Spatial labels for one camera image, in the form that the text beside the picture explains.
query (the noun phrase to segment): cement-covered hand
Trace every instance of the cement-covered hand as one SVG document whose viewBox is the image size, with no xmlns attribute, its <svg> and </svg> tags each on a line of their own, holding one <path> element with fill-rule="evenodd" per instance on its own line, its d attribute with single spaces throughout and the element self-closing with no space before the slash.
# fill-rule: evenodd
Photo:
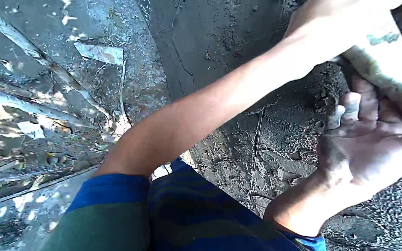
<svg viewBox="0 0 402 251">
<path fill-rule="evenodd" d="M 402 117 L 392 101 L 378 101 L 368 81 L 355 76 L 353 89 L 336 109 L 340 126 L 321 136 L 318 154 L 330 186 L 349 181 L 359 203 L 402 177 Z"/>
<path fill-rule="evenodd" d="M 382 25 L 402 0 L 308 0 L 289 22 L 285 40 L 307 47 L 303 59 L 323 63 L 348 50 Z"/>
</svg>

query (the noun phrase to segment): rock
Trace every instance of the rock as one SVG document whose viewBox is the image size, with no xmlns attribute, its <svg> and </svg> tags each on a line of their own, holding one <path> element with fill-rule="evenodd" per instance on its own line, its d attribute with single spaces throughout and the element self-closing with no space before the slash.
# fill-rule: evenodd
<svg viewBox="0 0 402 251">
<path fill-rule="evenodd" d="M 82 169 L 89 168 L 90 166 L 91 166 L 91 163 L 89 163 L 88 161 L 80 160 L 75 163 L 74 171 L 80 171 Z"/>
<path fill-rule="evenodd" d="M 47 157 L 47 162 L 48 162 L 50 165 L 54 165 L 54 164 L 56 164 L 57 162 L 59 162 L 59 158 L 58 158 L 58 157 L 49 156 L 49 157 Z"/>
<path fill-rule="evenodd" d="M 59 157 L 59 163 L 64 163 L 66 161 L 66 155 Z"/>
</svg>

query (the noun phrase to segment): concrete surface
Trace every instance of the concrete surface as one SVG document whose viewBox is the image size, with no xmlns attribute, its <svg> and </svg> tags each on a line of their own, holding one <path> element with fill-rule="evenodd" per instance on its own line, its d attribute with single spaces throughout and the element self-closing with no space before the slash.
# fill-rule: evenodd
<svg viewBox="0 0 402 251">
<path fill-rule="evenodd" d="M 305 1 L 137 2 L 175 100 L 274 46 Z M 394 14 L 402 29 L 402 7 Z M 324 63 L 268 94 L 198 142 L 191 149 L 194 162 L 208 180 L 262 216 L 271 198 L 316 169 L 317 136 L 336 98 L 348 91 L 343 70 Z M 402 250 L 402 179 L 333 217 L 322 232 L 333 251 Z"/>
</svg>

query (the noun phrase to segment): dirt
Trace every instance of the dirt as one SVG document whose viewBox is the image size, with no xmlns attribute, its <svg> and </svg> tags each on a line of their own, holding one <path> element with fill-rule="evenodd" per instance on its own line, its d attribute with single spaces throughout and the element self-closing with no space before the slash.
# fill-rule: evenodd
<svg viewBox="0 0 402 251">
<path fill-rule="evenodd" d="M 274 46 L 305 1 L 137 2 L 149 17 L 176 100 Z M 394 15 L 402 30 L 402 7 Z M 273 91 L 198 142 L 194 162 L 206 179 L 262 216 L 271 198 L 316 169 L 317 137 L 336 99 L 349 90 L 352 72 L 324 63 Z M 330 219 L 322 233 L 329 250 L 402 250 L 402 179 Z"/>
<path fill-rule="evenodd" d="M 139 122 L 169 101 L 166 75 L 156 44 L 138 6 L 132 0 L 0 1 L 0 15 L 16 27 L 52 60 L 59 63 L 114 117 L 111 131 L 105 116 L 81 94 L 69 88 L 58 76 L 27 56 L 0 33 L 0 82 L 21 87 L 33 94 L 33 101 L 75 114 L 92 128 L 45 120 L 35 114 L 0 106 L 0 158 L 7 163 L 19 159 L 21 166 L 4 174 L 22 176 L 0 182 L 0 197 L 40 183 L 72 174 L 100 163 L 114 140 L 132 124 Z M 75 17 L 64 25 L 64 16 Z M 120 93 L 122 66 L 106 64 L 80 56 L 74 40 L 92 45 L 120 47 L 126 61 L 125 83 Z M 2 60 L 9 62 L 8 69 Z M 123 104 L 127 123 L 121 119 Z M 33 140 L 20 134 L 18 122 L 40 123 L 45 139 Z M 48 155 L 66 155 L 63 162 L 49 164 Z"/>
</svg>

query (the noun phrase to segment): crack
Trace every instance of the crack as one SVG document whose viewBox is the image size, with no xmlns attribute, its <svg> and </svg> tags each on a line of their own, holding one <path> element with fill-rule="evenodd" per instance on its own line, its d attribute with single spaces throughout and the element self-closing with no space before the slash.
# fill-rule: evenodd
<svg viewBox="0 0 402 251">
<path fill-rule="evenodd" d="M 184 89 L 182 88 L 181 79 L 178 79 L 178 80 L 179 80 L 179 87 L 181 87 L 182 94 L 184 94 L 184 97 L 185 97 L 185 92 L 184 92 Z"/>
<path fill-rule="evenodd" d="M 265 115 L 266 108 L 263 108 L 260 113 L 260 118 L 258 120 L 257 124 L 257 130 L 255 132 L 255 137 L 254 137 L 254 143 L 252 146 L 252 151 L 254 152 L 254 156 L 252 157 L 252 171 L 251 171 L 251 187 L 249 188 L 249 194 L 248 194 L 248 204 L 246 208 L 249 208 L 249 205 L 251 204 L 251 194 L 252 190 L 254 188 L 254 172 L 255 172 L 255 165 L 257 163 L 257 153 L 258 153 L 258 143 L 260 141 L 260 134 L 261 134 L 261 125 L 262 125 L 262 120 L 263 116 Z"/>
<path fill-rule="evenodd" d="M 184 69 L 185 72 L 187 72 L 192 77 L 193 92 L 195 92 L 195 77 L 193 76 L 193 72 L 188 71 L 185 68 L 184 64 L 182 63 L 181 56 L 179 55 L 179 51 L 176 48 L 176 44 L 175 44 L 175 41 L 173 40 L 173 38 L 171 38 L 171 43 L 173 44 L 173 47 L 175 48 L 176 56 L 178 56 L 178 59 L 179 59 L 179 62 L 181 63 L 181 65 L 182 65 L 182 68 Z"/>
<path fill-rule="evenodd" d="M 263 106 L 262 108 L 260 108 L 260 109 L 258 109 L 256 111 L 244 112 L 243 114 L 246 115 L 246 116 L 251 116 L 251 115 L 254 115 L 254 114 L 258 114 L 262 110 L 266 110 L 266 108 L 269 108 L 271 106 L 275 106 L 280 99 L 281 99 L 280 97 L 277 97 L 277 100 L 272 102 L 271 104 L 267 104 L 267 105 Z"/>
</svg>

